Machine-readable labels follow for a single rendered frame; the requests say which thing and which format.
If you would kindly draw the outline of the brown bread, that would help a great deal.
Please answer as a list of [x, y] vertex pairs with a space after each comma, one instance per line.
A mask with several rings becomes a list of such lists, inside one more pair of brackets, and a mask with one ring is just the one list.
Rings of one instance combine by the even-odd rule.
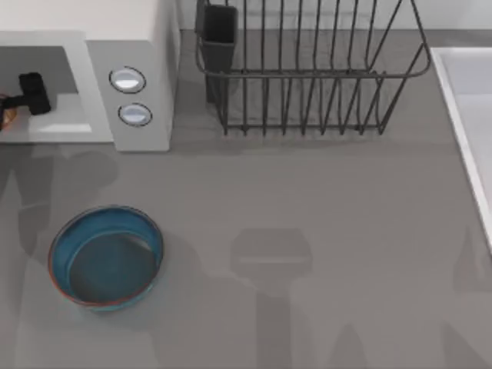
[[6, 129], [17, 118], [18, 112], [16, 108], [6, 108], [0, 114], [0, 131]]

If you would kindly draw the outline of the blue bowl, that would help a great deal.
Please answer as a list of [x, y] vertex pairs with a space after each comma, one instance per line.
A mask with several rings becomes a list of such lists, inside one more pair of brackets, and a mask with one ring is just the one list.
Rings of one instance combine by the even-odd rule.
[[140, 209], [110, 204], [70, 218], [48, 251], [52, 285], [92, 311], [117, 311], [155, 285], [165, 258], [157, 223]]

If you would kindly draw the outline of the large microwave knob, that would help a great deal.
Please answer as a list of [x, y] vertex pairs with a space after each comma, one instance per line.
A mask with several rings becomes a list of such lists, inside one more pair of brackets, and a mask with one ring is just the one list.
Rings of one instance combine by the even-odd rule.
[[136, 68], [125, 66], [109, 73], [109, 82], [116, 90], [124, 94], [136, 94], [146, 86], [145, 76]]

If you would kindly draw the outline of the pale microwave oven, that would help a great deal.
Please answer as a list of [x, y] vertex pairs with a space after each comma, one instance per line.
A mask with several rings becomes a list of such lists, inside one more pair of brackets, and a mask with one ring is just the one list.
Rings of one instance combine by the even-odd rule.
[[[0, 143], [111, 143], [118, 151], [167, 151], [174, 119], [181, 35], [176, 0], [0, 0], [0, 98], [20, 95], [18, 76], [39, 73], [52, 110], [27, 107]], [[112, 70], [138, 69], [136, 94], [116, 91]], [[140, 103], [144, 127], [118, 117]]]

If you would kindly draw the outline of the small microwave knob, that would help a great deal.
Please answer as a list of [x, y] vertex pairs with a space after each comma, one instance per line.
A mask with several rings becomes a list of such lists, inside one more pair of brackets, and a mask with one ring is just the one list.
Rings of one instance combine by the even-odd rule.
[[153, 114], [146, 105], [131, 103], [118, 108], [118, 117], [128, 126], [144, 127], [152, 121]]

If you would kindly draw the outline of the dark grey cutlery holder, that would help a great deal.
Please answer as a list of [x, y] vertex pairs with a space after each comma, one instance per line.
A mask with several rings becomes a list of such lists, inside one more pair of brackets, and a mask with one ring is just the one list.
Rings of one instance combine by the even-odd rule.
[[237, 44], [238, 10], [231, 5], [214, 5], [209, 0], [197, 0], [195, 33], [203, 60], [206, 101], [221, 101], [222, 79], [231, 71]]

